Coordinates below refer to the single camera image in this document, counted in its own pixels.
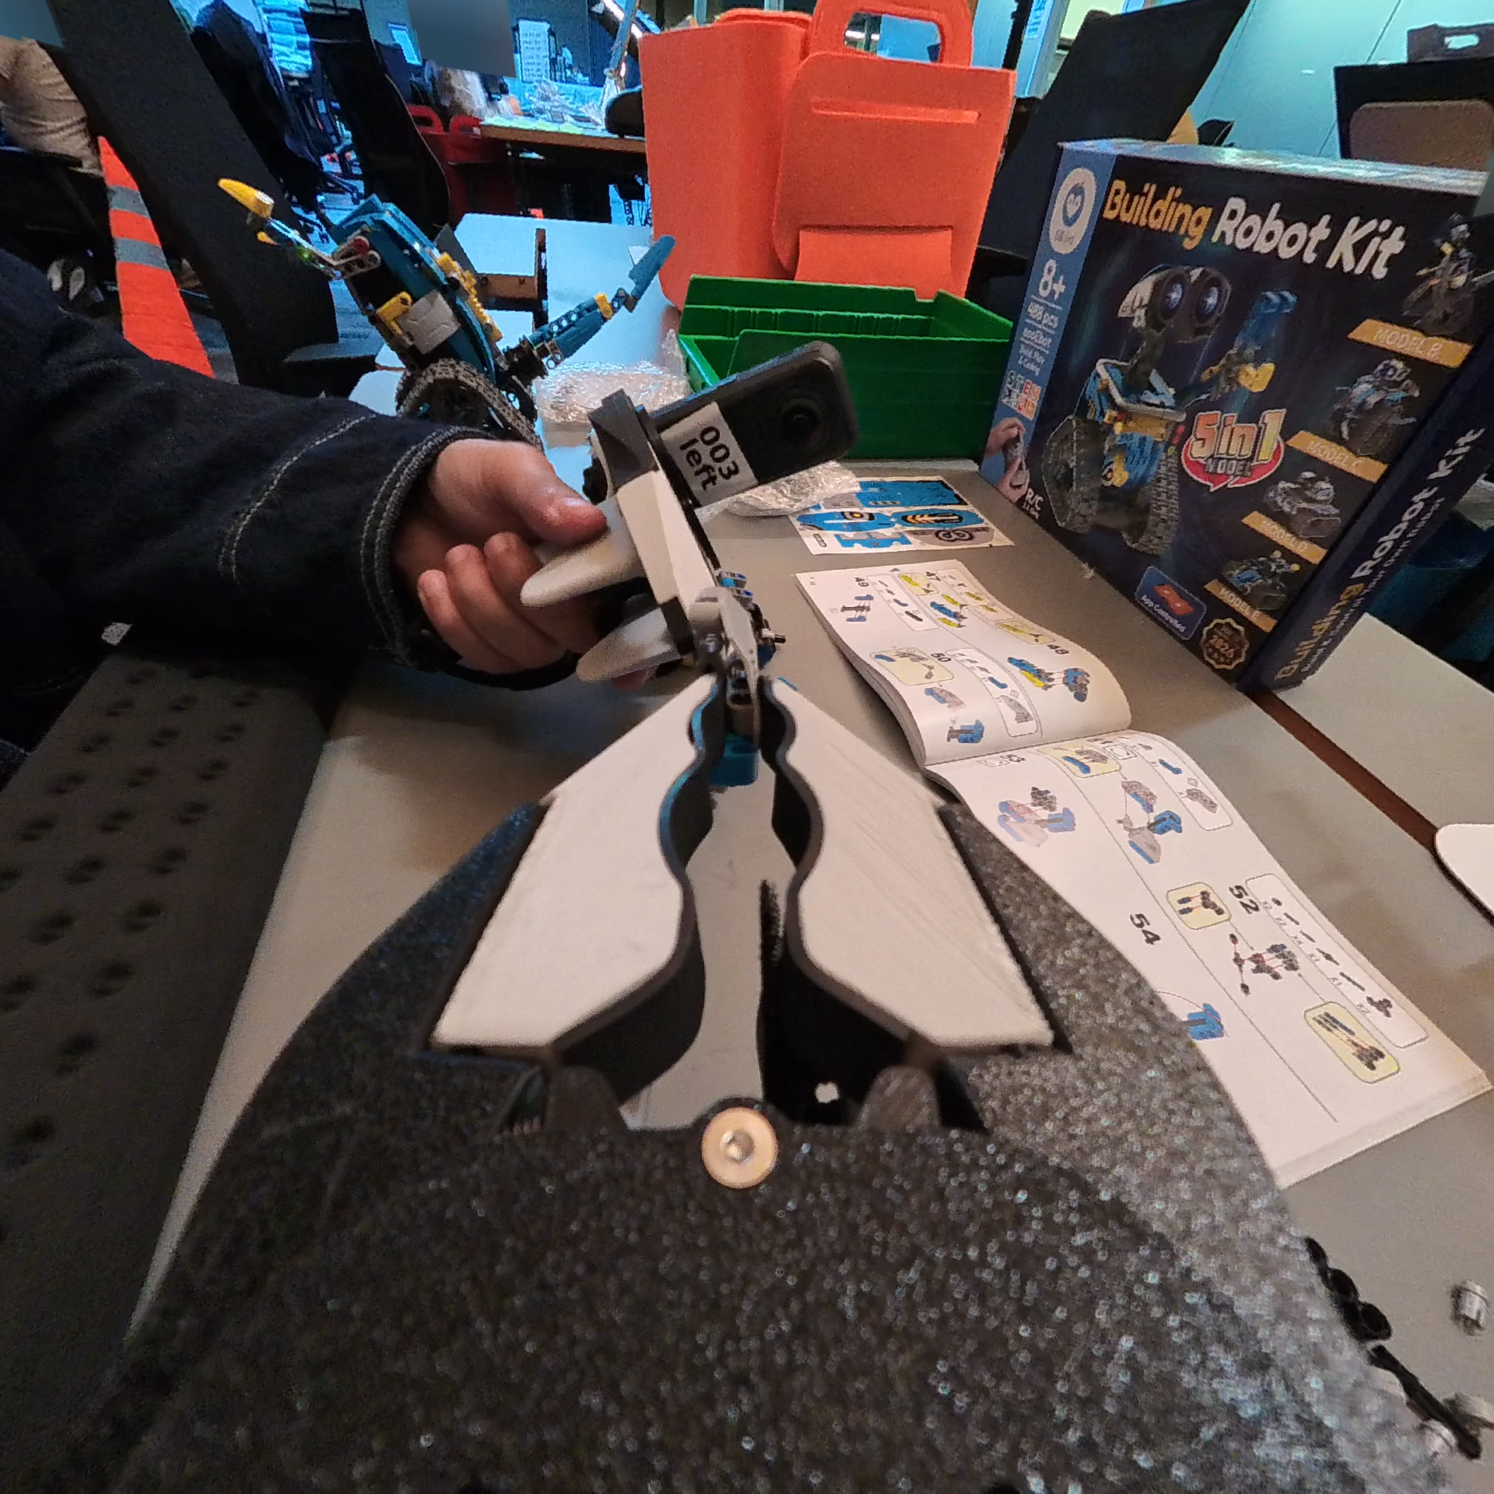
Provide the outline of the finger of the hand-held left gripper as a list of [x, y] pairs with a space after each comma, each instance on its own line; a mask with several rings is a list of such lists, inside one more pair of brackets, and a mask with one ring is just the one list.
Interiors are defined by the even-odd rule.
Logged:
[[610, 677], [625, 677], [673, 659], [696, 659], [685, 608], [715, 584], [717, 563], [680, 503], [662, 467], [626, 481], [619, 517], [635, 545], [657, 602], [610, 634]]

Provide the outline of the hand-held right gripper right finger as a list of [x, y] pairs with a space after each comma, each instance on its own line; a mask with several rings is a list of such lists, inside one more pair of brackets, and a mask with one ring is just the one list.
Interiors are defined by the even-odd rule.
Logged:
[[772, 825], [795, 864], [788, 944], [811, 979], [938, 1052], [1053, 1042], [939, 800], [792, 686], [763, 680]]

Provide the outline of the grey blue brick assembly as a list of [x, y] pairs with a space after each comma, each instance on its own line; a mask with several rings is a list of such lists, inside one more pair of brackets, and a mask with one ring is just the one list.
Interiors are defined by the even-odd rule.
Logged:
[[785, 638], [770, 625], [745, 577], [717, 570], [715, 584], [685, 608], [696, 638], [696, 659], [722, 682], [728, 741], [737, 748], [760, 746], [760, 673]]

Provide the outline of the blue angled brick beam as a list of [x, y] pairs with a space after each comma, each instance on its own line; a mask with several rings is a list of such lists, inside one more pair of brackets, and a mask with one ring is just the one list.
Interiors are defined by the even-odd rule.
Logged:
[[708, 768], [713, 789], [745, 787], [760, 773], [760, 746], [751, 732], [735, 727], [733, 709], [712, 695], [690, 718], [690, 736]]

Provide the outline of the grey desk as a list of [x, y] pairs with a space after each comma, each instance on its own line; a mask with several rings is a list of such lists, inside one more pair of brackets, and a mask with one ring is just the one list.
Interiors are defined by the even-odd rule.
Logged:
[[[1338, 929], [1482, 1068], [1491, 1070], [1491, 922], [1432, 853], [1279, 716], [1210, 675], [977, 472], [948, 472], [1011, 544], [966, 565], [1016, 609], [1091, 647], [1139, 730], [1185, 746]], [[361, 666], [296, 830], [267, 926], [182, 1168], [137, 1315], [157, 1289], [235, 1120], [336, 976], [518, 803], [536, 800], [653, 704], [566, 680], [513, 695]], [[790, 862], [772, 785], [726, 793], [690, 864], [706, 958], [703, 1029], [633, 1113], [676, 1123], [708, 1098], [756, 1091], [756, 894]], [[1491, 1287], [1491, 1095], [1324, 1170], [1286, 1193], [1395, 1324], [1395, 1353], [1441, 1392], [1491, 1395], [1491, 1331], [1452, 1321], [1450, 1287]]]

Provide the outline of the person's left hand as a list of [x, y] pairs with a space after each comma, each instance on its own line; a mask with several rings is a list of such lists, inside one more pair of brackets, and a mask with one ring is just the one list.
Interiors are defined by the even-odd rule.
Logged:
[[598, 641], [589, 602], [530, 609], [520, 593], [543, 565], [536, 545], [580, 547], [605, 529], [534, 446], [463, 439], [404, 504], [392, 554], [440, 638], [466, 664], [509, 675]]

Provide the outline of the small clear plastic bag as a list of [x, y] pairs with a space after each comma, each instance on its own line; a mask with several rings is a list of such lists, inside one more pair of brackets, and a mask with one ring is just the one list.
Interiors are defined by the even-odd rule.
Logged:
[[623, 392], [635, 405], [649, 410], [690, 396], [692, 385], [683, 367], [657, 360], [594, 362], [566, 360], [536, 382], [537, 414], [548, 424], [585, 424], [589, 412], [607, 396]]

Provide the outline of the green plastic bin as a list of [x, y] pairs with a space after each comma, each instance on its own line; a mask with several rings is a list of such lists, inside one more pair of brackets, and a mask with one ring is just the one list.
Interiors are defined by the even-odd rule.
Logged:
[[694, 389], [808, 341], [847, 366], [861, 437], [852, 460], [978, 458], [1014, 328], [954, 293], [756, 277], [690, 279], [678, 337]]

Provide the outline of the blue sticker sheet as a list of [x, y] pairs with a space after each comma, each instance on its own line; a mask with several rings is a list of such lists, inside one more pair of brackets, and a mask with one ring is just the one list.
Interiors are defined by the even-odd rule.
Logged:
[[790, 515], [815, 554], [906, 554], [1005, 547], [1011, 538], [943, 478], [859, 478]]

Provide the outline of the orange felt bag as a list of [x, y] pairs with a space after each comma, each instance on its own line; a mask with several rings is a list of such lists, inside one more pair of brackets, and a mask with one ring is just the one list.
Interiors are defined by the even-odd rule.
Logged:
[[962, 1], [729, 10], [641, 44], [653, 225], [696, 273], [962, 295], [1016, 74]]

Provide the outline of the instruction booklet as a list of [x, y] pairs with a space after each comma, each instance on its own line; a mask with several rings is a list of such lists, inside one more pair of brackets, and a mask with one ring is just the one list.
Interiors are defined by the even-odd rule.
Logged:
[[1281, 1182], [1489, 1079], [1347, 942], [1082, 645], [961, 563], [797, 576], [923, 769], [1133, 961]]

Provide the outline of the blue tracked toy robot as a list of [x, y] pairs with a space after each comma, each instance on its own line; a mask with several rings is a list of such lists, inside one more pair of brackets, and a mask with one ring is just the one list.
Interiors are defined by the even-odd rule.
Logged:
[[555, 371], [653, 284], [676, 239], [658, 238], [614, 293], [548, 318], [548, 232], [536, 229], [534, 279], [479, 273], [450, 229], [425, 234], [402, 209], [367, 197], [319, 248], [274, 214], [269, 193], [233, 177], [217, 186], [249, 211], [258, 239], [344, 282], [404, 364], [402, 417], [470, 424], [539, 444], [534, 382]]

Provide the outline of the robot kit box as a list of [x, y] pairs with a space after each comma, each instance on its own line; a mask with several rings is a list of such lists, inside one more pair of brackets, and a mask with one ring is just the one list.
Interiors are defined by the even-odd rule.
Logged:
[[1485, 172], [1069, 142], [984, 474], [1242, 688], [1491, 463]]

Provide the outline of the pile of small brick parts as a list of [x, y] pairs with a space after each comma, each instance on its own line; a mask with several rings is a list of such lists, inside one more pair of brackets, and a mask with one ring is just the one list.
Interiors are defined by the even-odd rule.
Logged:
[[1338, 1315], [1350, 1335], [1366, 1349], [1375, 1369], [1389, 1372], [1405, 1394], [1418, 1422], [1418, 1436], [1434, 1458], [1459, 1451], [1466, 1459], [1478, 1461], [1484, 1452], [1484, 1435], [1492, 1427], [1492, 1406], [1484, 1395], [1457, 1392], [1439, 1395], [1411, 1371], [1391, 1349], [1393, 1324], [1389, 1317], [1364, 1298], [1352, 1276], [1340, 1269], [1315, 1237], [1304, 1239], [1306, 1251], [1332, 1298]]

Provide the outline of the orange traffic cone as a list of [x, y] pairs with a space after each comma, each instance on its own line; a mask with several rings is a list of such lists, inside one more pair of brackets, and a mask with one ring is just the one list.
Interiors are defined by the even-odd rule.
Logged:
[[123, 335], [159, 360], [212, 376], [212, 362], [182, 300], [155, 222], [134, 175], [100, 138], [109, 227], [116, 243]]

